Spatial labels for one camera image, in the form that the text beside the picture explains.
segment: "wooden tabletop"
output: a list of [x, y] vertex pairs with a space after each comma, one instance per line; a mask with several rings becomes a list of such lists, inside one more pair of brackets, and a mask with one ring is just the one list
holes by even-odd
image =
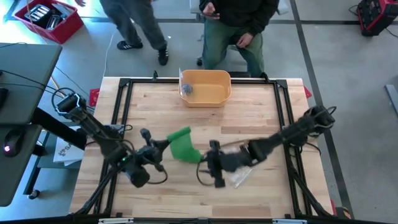
[[[103, 79], [95, 117], [104, 124], [111, 122], [119, 79]], [[287, 83], [294, 118], [297, 120], [308, 109], [303, 83], [301, 79], [287, 79]], [[118, 123], [121, 122], [125, 96], [126, 90], [121, 101]], [[178, 95], [177, 84], [134, 84], [127, 124], [131, 124], [134, 129], [128, 131], [125, 138], [132, 141], [136, 149], [145, 144], [139, 133], [141, 128], [149, 129], [152, 137], [160, 140], [190, 126], [192, 142], [202, 154], [208, 150], [210, 139], [218, 139], [224, 144], [240, 139], [266, 137], [279, 130], [271, 85], [233, 85], [232, 96], [225, 107], [187, 108]], [[302, 160], [309, 189], [325, 210], [331, 213], [319, 152], [306, 145], [303, 147]], [[103, 156], [97, 145], [92, 144], [86, 148], [71, 212], [81, 208], [97, 187], [102, 161]], [[237, 189], [229, 185], [228, 174], [224, 175], [227, 187], [223, 189], [200, 185], [196, 178], [196, 165], [174, 160], [169, 148], [164, 152], [162, 164], [169, 173], [169, 179], [160, 185], [147, 184], [137, 189], [124, 174], [119, 174], [113, 214], [123, 212], [124, 217], [158, 218], [283, 218], [286, 213], [293, 214], [282, 147], [276, 148], [265, 162], [254, 167]], [[152, 166], [146, 166], [146, 169], [151, 175], [151, 181], [164, 178]], [[201, 178], [204, 182], [211, 181], [205, 174]], [[298, 187], [297, 189], [300, 208], [305, 211], [302, 192]], [[107, 196], [104, 194], [102, 208], [105, 207]]]

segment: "red crate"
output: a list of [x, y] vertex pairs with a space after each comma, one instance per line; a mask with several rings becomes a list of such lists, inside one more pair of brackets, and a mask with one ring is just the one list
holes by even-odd
[[83, 21], [80, 19], [79, 14], [77, 14], [77, 8], [69, 6], [63, 2], [55, 1], [55, 0], [33, 0], [29, 3], [29, 9], [32, 9], [38, 4], [42, 4], [47, 6], [50, 9], [54, 9], [52, 3], [59, 3], [73, 9], [73, 13], [71, 13], [66, 19], [64, 19], [61, 23], [59, 23], [54, 30], [46, 30], [33, 24], [35, 29], [32, 27], [32, 24], [29, 20], [25, 18], [25, 14], [27, 13], [27, 7], [23, 7], [20, 11], [15, 13], [14, 17], [25, 24], [32, 32], [41, 35], [42, 37], [46, 37], [54, 42], [59, 44], [65, 43], [76, 31], [78, 31], [83, 26]]

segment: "concrete floor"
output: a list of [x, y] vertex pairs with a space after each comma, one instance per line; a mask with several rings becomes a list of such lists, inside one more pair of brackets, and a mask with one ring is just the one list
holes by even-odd
[[[73, 0], [63, 1], [73, 4]], [[102, 19], [98, 20], [100, 22], [83, 19], [85, 27], [63, 44], [57, 64], [85, 92], [100, 86], [106, 48], [116, 30], [106, 20], [98, 0], [87, 2], [87, 7], [79, 8], [80, 15]], [[292, 10], [283, 16], [275, 15], [263, 32], [266, 72], [275, 78], [302, 78], [306, 87], [313, 91], [311, 84], [314, 84], [314, 80], [313, 77], [310, 79], [311, 71], [308, 75], [307, 70], [308, 60], [311, 61], [323, 103], [338, 107], [333, 115], [336, 124], [331, 133], [355, 218], [397, 222], [398, 173], [395, 171], [398, 117], [384, 85], [398, 77], [395, 67], [398, 39], [386, 31], [378, 37], [362, 37], [357, 25], [314, 25], [319, 24], [319, 21], [330, 21], [332, 24], [356, 21], [357, 18], [348, 12], [348, 8], [357, 4], [358, 0], [295, 2], [298, 14], [305, 23], [302, 25], [303, 36], [298, 35]], [[12, 4], [13, 0], [2, 0], [0, 16], [5, 15]], [[24, 4], [22, 0], [16, 10]], [[157, 18], [168, 19], [168, 23], [160, 20], [160, 27], [169, 42], [169, 64], [164, 67], [158, 65], [157, 52], [150, 48], [145, 38], [143, 49], [118, 51], [116, 43], [121, 36], [116, 33], [109, 50], [106, 76], [149, 77], [157, 70], [161, 77], [175, 77], [178, 68], [197, 68], [196, 57], [201, 54], [203, 44], [197, 40], [203, 32], [203, 25], [181, 23], [183, 21], [179, 20], [195, 18], [189, 13], [189, 1], [158, 0], [154, 2], [154, 9]], [[3, 22], [0, 30], [0, 42], [45, 43], [18, 21]], [[398, 34], [398, 26], [390, 26], [389, 30]], [[307, 44], [309, 58], [303, 55], [303, 40]], [[228, 61], [221, 68], [245, 71], [246, 65], [239, 54], [228, 52]], [[84, 94], [59, 70], [55, 70], [53, 76], [60, 86]], [[314, 97], [308, 101], [310, 105], [316, 103]], [[62, 120], [53, 113], [48, 93], [45, 93], [39, 106]], [[341, 205], [324, 138], [320, 138], [319, 145], [331, 198]], [[22, 196], [34, 159], [31, 159], [11, 205], [0, 208], [0, 220], [68, 213], [77, 178], [75, 171], [44, 170], [35, 187], [43, 192], [42, 197], [29, 200]]]

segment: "man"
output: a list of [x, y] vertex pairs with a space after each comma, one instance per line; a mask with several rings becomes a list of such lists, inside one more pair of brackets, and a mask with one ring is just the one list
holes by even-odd
[[[85, 0], [75, 0], [84, 7]], [[116, 24], [124, 40], [117, 45], [119, 50], [141, 49], [141, 38], [137, 34], [131, 19], [139, 24], [150, 45], [158, 50], [159, 63], [166, 65], [169, 61], [167, 42], [158, 23], [155, 21], [152, 0], [99, 0], [105, 14]]]
[[226, 55], [229, 44], [236, 45], [248, 63], [248, 72], [259, 77], [264, 72], [262, 35], [279, 0], [200, 0], [206, 17], [202, 60], [205, 69], [214, 69]]

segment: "sneaker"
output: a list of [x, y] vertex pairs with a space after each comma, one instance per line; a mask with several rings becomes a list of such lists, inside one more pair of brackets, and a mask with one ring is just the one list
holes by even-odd
[[143, 47], [142, 43], [139, 43], [138, 45], [129, 45], [126, 43], [126, 41], [122, 40], [118, 43], [118, 49], [119, 50], [129, 50], [129, 49], [141, 49]]
[[167, 49], [159, 50], [158, 59], [161, 65], [167, 64], [167, 62], [169, 61], [169, 52], [167, 51]]

